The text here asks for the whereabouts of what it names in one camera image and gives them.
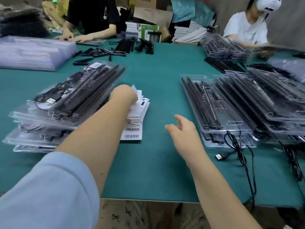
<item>green table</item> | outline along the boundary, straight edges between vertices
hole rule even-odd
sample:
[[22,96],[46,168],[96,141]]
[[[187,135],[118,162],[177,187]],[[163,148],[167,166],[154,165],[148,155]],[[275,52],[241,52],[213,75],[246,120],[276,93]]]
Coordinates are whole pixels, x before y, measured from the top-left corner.
[[[110,45],[106,43],[104,47],[110,48]],[[86,48],[88,47],[79,46],[82,50]],[[167,43],[155,43],[154,55],[132,52],[127,57],[112,57],[113,62],[127,67],[122,83],[135,84],[137,89],[143,90],[143,95],[150,99],[151,104],[143,122],[143,140],[120,144],[102,197],[198,201],[191,173],[176,152],[164,126],[175,123],[174,114],[194,121],[179,76],[196,74],[212,77],[213,74],[219,74],[203,61],[204,57],[200,47]],[[4,138],[17,125],[7,116],[14,108],[24,104],[44,88],[65,80],[79,69],[82,67],[73,66],[72,60],[56,72],[0,69],[0,138]],[[0,192],[4,193],[28,173],[43,154],[14,153],[12,146],[0,146]],[[232,157],[229,161],[218,162],[215,155],[220,149],[205,149],[239,199],[248,199],[250,188],[245,170],[239,161]],[[272,146],[263,145],[254,149],[254,153],[256,203],[301,207],[301,193],[284,154],[274,150]],[[245,154],[251,161],[247,150]]]

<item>person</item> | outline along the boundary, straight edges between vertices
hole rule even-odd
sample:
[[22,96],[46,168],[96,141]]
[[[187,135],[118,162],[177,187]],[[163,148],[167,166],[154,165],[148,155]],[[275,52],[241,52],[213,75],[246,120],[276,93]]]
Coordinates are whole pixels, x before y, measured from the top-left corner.
[[[0,198],[1,228],[94,228],[99,214],[99,197],[128,110],[137,99],[129,86],[115,88],[100,110],[73,131],[55,152],[45,155]],[[175,115],[175,119],[178,125],[166,125],[165,129],[191,170],[200,204],[211,228],[261,228],[206,154],[194,124],[180,115]],[[108,202],[104,202],[102,208],[107,205]],[[130,214],[131,211],[125,208],[126,215]],[[148,228],[148,223],[142,218],[143,215],[142,225]],[[113,213],[110,221],[119,225],[121,218]],[[140,221],[135,221],[135,224],[140,226]],[[127,221],[125,226],[112,228],[125,227],[137,228],[131,227]]]
[[281,0],[250,0],[247,10],[234,14],[229,20],[224,37],[245,47],[267,44],[266,19],[269,13],[280,8]]
[[[119,21],[115,0],[70,0],[63,34],[58,38],[73,42],[110,38],[116,35]],[[74,37],[72,29],[80,22],[85,34]]]

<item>light blue sleeve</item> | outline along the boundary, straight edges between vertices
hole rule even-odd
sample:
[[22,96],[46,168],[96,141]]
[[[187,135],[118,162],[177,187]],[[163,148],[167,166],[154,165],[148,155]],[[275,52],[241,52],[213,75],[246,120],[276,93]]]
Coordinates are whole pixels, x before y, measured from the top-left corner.
[[99,194],[78,158],[52,152],[0,198],[0,228],[92,229]]

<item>barcode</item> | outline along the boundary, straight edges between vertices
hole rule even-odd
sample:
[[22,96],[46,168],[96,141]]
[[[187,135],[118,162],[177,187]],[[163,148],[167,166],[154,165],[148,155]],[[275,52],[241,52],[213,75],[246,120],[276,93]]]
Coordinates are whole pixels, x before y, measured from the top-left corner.
[[125,138],[138,138],[139,135],[125,135]]
[[139,131],[139,128],[126,128],[126,131]]

